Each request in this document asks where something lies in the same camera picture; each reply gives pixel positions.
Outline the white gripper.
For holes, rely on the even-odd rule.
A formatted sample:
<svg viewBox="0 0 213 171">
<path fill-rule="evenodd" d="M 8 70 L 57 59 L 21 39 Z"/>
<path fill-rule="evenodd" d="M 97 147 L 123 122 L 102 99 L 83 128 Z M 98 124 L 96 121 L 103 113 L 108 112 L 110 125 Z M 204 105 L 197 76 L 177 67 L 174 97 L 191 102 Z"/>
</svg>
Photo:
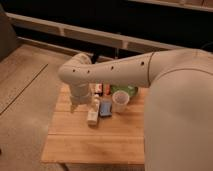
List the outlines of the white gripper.
<svg viewBox="0 0 213 171">
<path fill-rule="evenodd" d="M 91 102 L 91 89 L 89 84 L 70 85 L 70 113 L 75 111 L 76 106 Z"/>
</svg>

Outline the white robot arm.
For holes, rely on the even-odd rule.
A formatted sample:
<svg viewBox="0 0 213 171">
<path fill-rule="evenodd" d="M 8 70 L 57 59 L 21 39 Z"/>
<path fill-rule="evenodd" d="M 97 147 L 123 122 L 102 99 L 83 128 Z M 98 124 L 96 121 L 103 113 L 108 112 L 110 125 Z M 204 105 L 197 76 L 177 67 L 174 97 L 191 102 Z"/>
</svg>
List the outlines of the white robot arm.
<svg viewBox="0 0 213 171">
<path fill-rule="evenodd" d="M 97 64 L 79 53 L 59 77 L 75 105 L 89 101 L 91 83 L 147 87 L 145 171 L 213 171 L 213 53 L 186 48 Z"/>
</svg>

